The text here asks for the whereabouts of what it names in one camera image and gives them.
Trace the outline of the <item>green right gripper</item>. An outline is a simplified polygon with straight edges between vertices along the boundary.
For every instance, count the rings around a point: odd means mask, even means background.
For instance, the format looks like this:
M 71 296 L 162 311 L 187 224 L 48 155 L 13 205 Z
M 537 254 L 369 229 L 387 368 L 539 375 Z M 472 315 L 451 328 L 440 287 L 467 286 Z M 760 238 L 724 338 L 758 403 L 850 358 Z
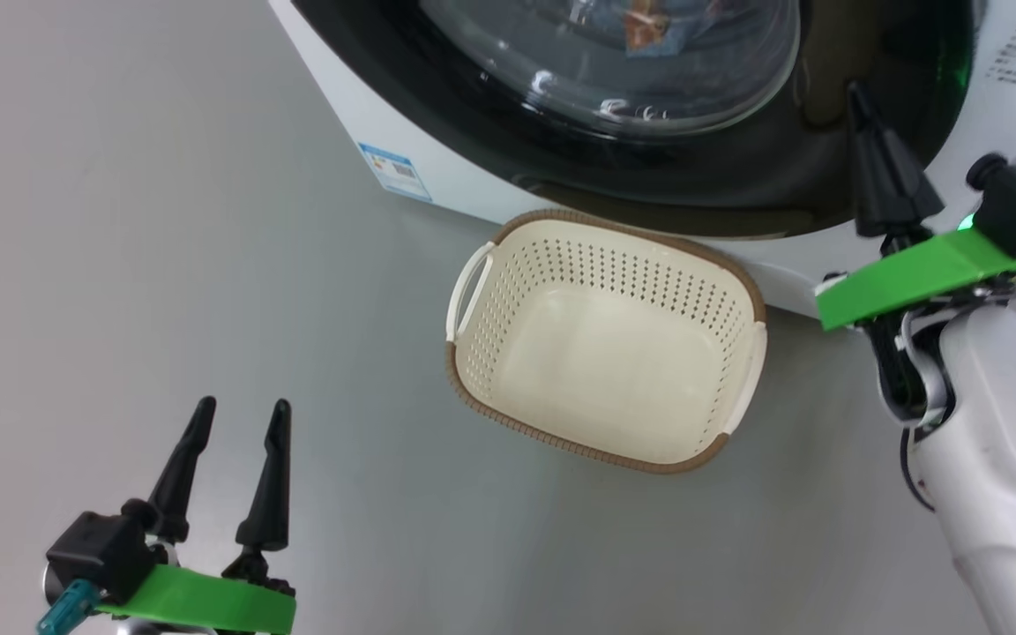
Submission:
M 880 395 L 900 426 L 936 429 L 952 391 L 943 365 L 918 347 L 914 322 L 1008 300 L 1016 293 L 1016 257 L 975 229 L 933 235 L 923 221 L 945 205 L 919 160 L 863 83 L 852 81 L 846 97 L 855 231 L 903 248 L 816 288 L 819 322 L 870 339 Z

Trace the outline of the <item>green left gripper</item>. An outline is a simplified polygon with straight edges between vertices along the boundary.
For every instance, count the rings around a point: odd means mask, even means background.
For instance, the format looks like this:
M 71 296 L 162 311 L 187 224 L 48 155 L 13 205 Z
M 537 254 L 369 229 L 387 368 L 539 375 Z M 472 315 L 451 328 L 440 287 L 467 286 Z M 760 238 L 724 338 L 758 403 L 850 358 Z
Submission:
M 185 430 L 153 487 L 149 502 L 158 511 L 154 537 L 182 543 L 189 537 L 187 509 L 198 459 L 208 446 L 217 401 L 206 395 L 195 406 Z M 265 464 L 251 499 L 249 514 L 235 542 L 261 551 L 284 550 L 289 543 L 293 407 L 275 402 L 265 433 Z M 297 599 L 243 578 L 223 578 L 173 565 L 156 565 L 124 604 L 103 602 L 101 614 L 208 630 L 290 634 Z

